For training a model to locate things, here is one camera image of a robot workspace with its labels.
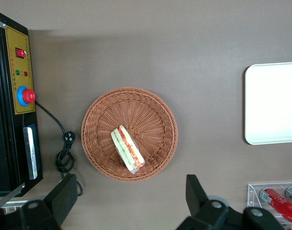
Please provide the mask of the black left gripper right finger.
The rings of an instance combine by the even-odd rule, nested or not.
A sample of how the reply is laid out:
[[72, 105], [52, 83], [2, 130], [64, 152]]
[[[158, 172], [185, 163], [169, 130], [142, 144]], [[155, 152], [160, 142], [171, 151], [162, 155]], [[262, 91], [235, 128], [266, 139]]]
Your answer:
[[186, 202], [190, 211], [179, 230], [282, 230], [267, 210], [247, 207], [239, 213], [217, 199], [209, 199], [194, 174], [186, 177]]

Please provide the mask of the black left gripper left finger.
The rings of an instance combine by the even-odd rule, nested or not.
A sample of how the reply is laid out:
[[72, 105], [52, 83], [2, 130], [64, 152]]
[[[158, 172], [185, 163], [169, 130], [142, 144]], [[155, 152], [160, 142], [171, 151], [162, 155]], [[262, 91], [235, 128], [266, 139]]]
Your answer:
[[0, 199], [0, 230], [60, 230], [78, 198], [76, 175], [68, 174], [44, 199], [28, 201], [7, 214], [1, 207], [19, 191]]

